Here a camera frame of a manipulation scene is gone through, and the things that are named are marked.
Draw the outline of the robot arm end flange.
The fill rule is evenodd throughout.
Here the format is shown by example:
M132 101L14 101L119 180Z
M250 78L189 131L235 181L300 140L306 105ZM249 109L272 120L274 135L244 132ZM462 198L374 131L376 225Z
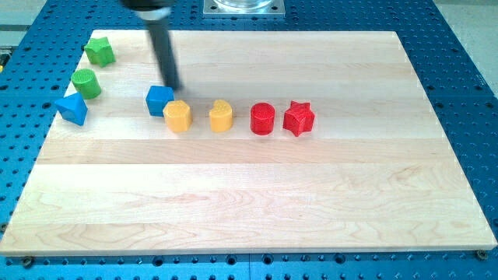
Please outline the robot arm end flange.
M163 19L171 13L175 0L120 0L120 3L135 12L139 18L154 21Z

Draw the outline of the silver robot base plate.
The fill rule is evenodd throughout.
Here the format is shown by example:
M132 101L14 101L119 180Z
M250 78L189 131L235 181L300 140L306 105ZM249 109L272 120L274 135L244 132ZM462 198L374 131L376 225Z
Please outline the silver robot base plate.
M284 0L204 0L204 18L284 17Z

